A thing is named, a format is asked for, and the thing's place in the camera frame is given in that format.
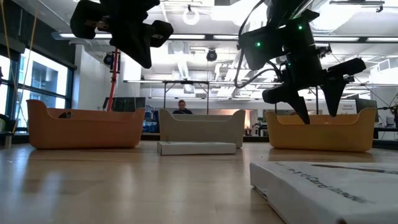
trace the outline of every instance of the orange plastic bin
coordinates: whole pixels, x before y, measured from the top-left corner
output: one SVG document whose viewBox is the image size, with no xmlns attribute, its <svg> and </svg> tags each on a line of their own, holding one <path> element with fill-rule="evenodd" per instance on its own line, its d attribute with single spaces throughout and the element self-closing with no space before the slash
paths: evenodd
<svg viewBox="0 0 398 224">
<path fill-rule="evenodd" d="M 145 109 L 134 113 L 47 108 L 27 100 L 30 144 L 37 149 L 135 147 L 142 134 Z M 58 118 L 72 112 L 70 119 Z"/>
<path fill-rule="evenodd" d="M 366 152 L 372 148 L 376 109 L 359 114 L 311 115 L 311 124 L 299 116 L 277 116 L 267 112 L 269 141 L 276 149 L 311 149 Z"/>
</svg>

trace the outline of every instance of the red pole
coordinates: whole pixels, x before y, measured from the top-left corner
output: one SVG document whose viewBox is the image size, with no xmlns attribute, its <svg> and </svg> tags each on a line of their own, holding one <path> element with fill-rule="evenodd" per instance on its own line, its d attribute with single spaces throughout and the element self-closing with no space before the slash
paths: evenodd
<svg viewBox="0 0 398 224">
<path fill-rule="evenodd" d="M 116 79 L 118 78 L 118 58 L 119 58 L 118 48 L 115 48 L 114 57 L 113 57 L 112 87 L 111 87 L 111 93 L 109 94 L 109 101 L 108 101 L 108 109 L 107 109 L 107 111 L 111 111 L 111 109 L 112 109 L 113 92 L 114 92 L 114 87 L 116 85 Z"/>
</svg>

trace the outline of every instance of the wooden table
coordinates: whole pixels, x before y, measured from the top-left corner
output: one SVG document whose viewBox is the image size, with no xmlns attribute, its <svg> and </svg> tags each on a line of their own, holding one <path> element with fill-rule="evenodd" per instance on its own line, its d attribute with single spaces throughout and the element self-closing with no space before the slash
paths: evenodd
<svg viewBox="0 0 398 224">
<path fill-rule="evenodd" d="M 282 223 L 250 186 L 249 163 L 398 162 L 393 151 L 281 151 L 244 144 L 230 156 L 137 149 L 0 150 L 1 223 Z"/>
</svg>

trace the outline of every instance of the cardboard box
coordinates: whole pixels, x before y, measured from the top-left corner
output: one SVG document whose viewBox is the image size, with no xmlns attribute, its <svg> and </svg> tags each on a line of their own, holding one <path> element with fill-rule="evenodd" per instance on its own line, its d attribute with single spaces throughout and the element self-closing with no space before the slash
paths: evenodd
<svg viewBox="0 0 398 224">
<path fill-rule="evenodd" d="M 398 223 L 398 165 L 250 164 L 251 185 L 288 224 Z"/>
<path fill-rule="evenodd" d="M 236 145 L 223 142 L 158 142 L 160 155 L 235 154 Z"/>
</svg>

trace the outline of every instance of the flat white box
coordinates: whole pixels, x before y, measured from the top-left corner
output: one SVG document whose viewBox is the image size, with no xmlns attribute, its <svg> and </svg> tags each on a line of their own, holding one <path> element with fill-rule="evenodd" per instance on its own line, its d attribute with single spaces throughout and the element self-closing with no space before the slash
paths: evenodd
<svg viewBox="0 0 398 224">
<path fill-rule="evenodd" d="M 288 224 L 398 223 L 398 165 L 264 162 L 251 185 Z"/>
<path fill-rule="evenodd" d="M 157 143 L 160 155 L 235 154 L 236 145 L 224 142 L 164 142 Z"/>
</svg>

